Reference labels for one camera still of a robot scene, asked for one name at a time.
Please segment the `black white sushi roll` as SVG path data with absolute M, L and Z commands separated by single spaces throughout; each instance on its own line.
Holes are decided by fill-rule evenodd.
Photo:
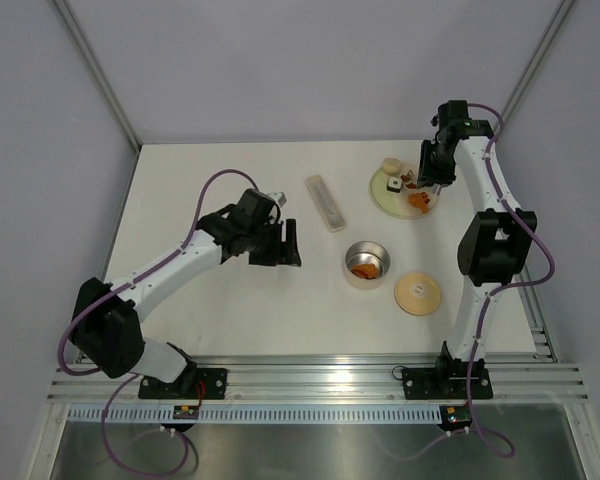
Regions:
M 390 176 L 387 179 L 386 189 L 389 192 L 400 193 L 402 190 L 402 185 L 403 185 L 403 182 L 400 177 Z

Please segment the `orange bacon slice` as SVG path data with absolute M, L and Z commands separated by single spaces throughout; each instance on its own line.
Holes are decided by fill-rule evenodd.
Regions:
M 374 274 L 371 271 L 364 270 L 364 269 L 353 269 L 352 273 L 354 275 L 356 275 L 357 277 L 363 278 L 363 279 L 373 279 L 374 278 Z

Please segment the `steel lunch box bowl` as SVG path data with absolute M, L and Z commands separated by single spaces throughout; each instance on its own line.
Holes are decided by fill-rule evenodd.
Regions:
M 359 290 L 378 288 L 391 267 L 391 256 L 380 244 L 359 241 L 343 257 L 343 274 L 349 285 Z

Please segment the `orange fried chicken piece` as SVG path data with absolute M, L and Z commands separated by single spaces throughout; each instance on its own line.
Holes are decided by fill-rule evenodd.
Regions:
M 365 280 L 375 280 L 381 275 L 379 268 L 372 263 L 356 264 L 351 268 L 351 272 Z

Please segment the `beige round lid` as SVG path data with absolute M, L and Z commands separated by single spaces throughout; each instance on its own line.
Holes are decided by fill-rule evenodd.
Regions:
M 394 299 L 407 314 L 426 316 L 439 308 L 442 295 L 433 277 L 424 272 L 412 271 L 395 283 Z

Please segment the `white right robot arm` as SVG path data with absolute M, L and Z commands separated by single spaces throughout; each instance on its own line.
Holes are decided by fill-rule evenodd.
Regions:
M 463 290 L 449 338 L 433 366 L 404 370 L 409 400 L 490 399 L 486 339 L 504 288 L 526 262 L 537 217 L 524 211 L 507 188 L 495 155 L 496 136 L 486 120 L 474 120 L 465 100 L 439 106 L 433 139 L 421 144 L 417 184 L 437 192 L 465 179 L 474 210 L 457 249 Z

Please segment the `orange fried nugget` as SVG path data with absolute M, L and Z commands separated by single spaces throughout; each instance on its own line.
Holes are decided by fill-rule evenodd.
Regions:
M 409 194 L 408 202 L 411 206 L 420 209 L 424 213 L 429 211 L 428 204 L 430 203 L 430 198 L 426 192 Z

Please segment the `white rice ball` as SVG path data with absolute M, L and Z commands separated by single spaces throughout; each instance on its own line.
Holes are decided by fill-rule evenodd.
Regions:
M 399 176 L 402 171 L 402 162 L 396 158 L 384 158 L 381 169 L 389 176 Z

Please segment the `pale green plate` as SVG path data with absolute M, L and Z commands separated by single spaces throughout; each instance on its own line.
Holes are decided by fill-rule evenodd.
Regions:
M 418 167 L 415 164 L 402 162 L 401 174 L 411 172 L 413 174 L 413 181 L 416 183 Z M 430 203 L 428 204 L 429 211 L 427 213 L 422 212 L 418 208 L 414 208 L 408 202 L 408 195 L 420 191 L 417 189 L 407 189 L 402 185 L 400 193 L 389 192 L 386 189 L 387 179 L 390 176 L 385 174 L 381 167 L 374 172 L 371 176 L 369 183 L 369 192 L 374 204 L 382 210 L 384 213 L 399 219 L 416 219 L 421 218 L 431 213 L 439 202 L 439 196 L 429 196 Z

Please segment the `aluminium rail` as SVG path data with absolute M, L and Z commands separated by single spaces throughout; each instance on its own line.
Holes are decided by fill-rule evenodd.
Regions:
M 228 372 L 228 404 L 388 404 L 404 400 L 398 369 L 429 367 L 431 354 L 201 356 Z M 487 364 L 494 403 L 586 403 L 576 365 L 550 356 L 495 355 Z

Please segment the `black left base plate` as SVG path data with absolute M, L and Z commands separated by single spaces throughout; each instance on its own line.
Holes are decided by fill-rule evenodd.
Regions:
M 143 400 L 223 400 L 229 371 L 224 368 L 197 367 L 184 372 L 173 383 L 165 383 L 145 376 L 139 386 L 138 397 Z

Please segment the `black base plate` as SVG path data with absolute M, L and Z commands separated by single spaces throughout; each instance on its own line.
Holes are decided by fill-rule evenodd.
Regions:
M 467 371 L 441 373 L 435 368 L 395 366 L 391 375 L 403 387 L 406 400 L 490 400 L 494 398 L 487 370 L 467 377 Z
M 145 376 L 139 386 L 138 397 L 143 400 L 223 400 L 229 371 L 224 368 L 197 367 L 184 372 L 173 383 L 165 383 Z

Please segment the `right aluminium frame post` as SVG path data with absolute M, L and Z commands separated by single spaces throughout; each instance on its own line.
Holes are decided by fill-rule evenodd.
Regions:
M 562 30 L 566 27 L 579 1 L 561 0 L 545 25 L 530 57 L 519 75 L 503 109 L 500 111 L 502 120 L 496 123 L 496 134 L 506 127 L 520 109 L 523 100 L 531 90 L 541 69 L 548 60 L 550 53 L 557 43 Z

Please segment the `aluminium frame post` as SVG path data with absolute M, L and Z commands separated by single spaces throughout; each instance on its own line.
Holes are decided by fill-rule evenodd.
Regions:
M 142 142 L 107 78 L 103 66 L 96 55 L 84 27 L 81 25 L 77 14 L 71 6 L 71 3 L 66 0 L 50 0 L 49 5 L 58 16 L 63 28 L 66 30 L 70 41 L 76 49 L 78 57 L 83 62 L 127 143 L 134 154 L 138 156 L 141 152 Z
M 502 120 L 496 123 L 496 134 L 506 127 L 520 109 L 523 100 L 531 90 L 541 69 L 548 60 L 550 53 L 557 43 L 562 30 L 566 27 L 579 1 L 561 0 L 545 25 L 530 57 L 519 75 L 503 109 L 500 111 Z

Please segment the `left aluminium frame post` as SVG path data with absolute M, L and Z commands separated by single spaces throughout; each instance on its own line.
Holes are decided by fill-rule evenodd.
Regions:
M 58 16 L 63 28 L 66 30 L 70 41 L 76 49 L 78 57 L 83 62 L 127 143 L 134 154 L 138 156 L 141 152 L 142 142 L 107 78 L 103 66 L 96 55 L 84 27 L 81 25 L 77 14 L 71 6 L 71 3 L 66 0 L 50 0 L 49 5 Z

